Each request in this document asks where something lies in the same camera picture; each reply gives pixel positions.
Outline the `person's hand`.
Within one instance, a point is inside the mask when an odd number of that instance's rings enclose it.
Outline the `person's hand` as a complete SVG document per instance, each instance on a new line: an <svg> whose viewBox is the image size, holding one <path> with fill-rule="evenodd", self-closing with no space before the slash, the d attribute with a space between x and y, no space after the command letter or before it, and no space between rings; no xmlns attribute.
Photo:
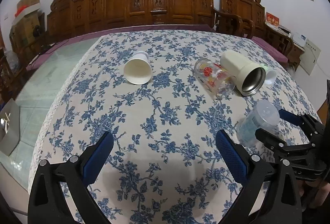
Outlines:
<svg viewBox="0 0 330 224"><path fill-rule="evenodd" d="M329 183L322 179L314 182L301 181L299 185L299 195L302 199L303 211L307 208L321 206L329 194Z"/></svg>

